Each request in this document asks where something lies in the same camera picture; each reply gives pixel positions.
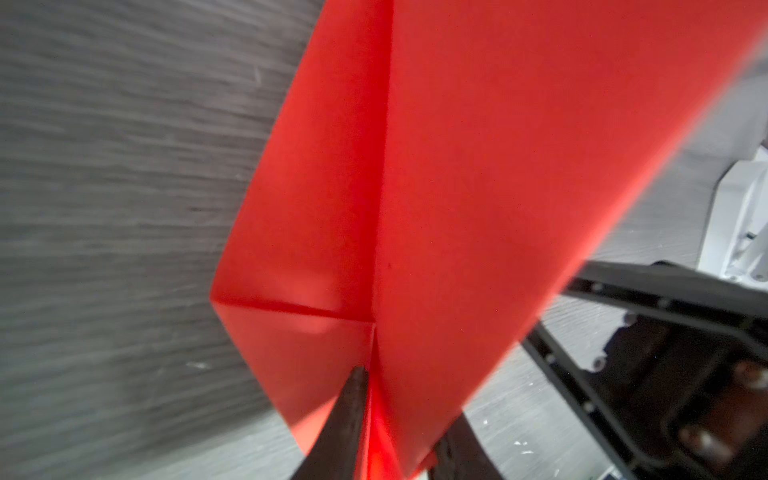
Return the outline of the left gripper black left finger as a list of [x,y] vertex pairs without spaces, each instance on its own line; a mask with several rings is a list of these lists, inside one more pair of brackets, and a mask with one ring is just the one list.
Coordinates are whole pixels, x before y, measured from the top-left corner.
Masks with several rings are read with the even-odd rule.
[[368,404],[369,373],[354,367],[316,441],[291,480],[352,480]]

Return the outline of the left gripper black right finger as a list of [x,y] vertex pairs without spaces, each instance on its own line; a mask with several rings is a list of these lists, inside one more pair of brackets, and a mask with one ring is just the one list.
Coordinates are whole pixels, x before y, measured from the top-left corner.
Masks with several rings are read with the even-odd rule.
[[503,480],[468,419],[461,414],[435,444],[436,463],[429,469],[430,480]]

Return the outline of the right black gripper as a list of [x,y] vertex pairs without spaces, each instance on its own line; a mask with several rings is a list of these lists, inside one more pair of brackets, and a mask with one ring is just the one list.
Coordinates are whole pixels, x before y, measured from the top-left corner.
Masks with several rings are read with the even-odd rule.
[[543,325],[523,346],[627,479],[767,476],[767,296],[669,262],[587,262],[565,294],[625,311],[579,368]]

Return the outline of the red square paper sheet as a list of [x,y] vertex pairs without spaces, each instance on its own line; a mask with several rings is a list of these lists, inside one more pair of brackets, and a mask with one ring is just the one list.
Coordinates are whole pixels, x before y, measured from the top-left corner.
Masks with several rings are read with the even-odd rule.
[[405,479],[767,29],[763,1],[328,1],[212,305],[303,450]]

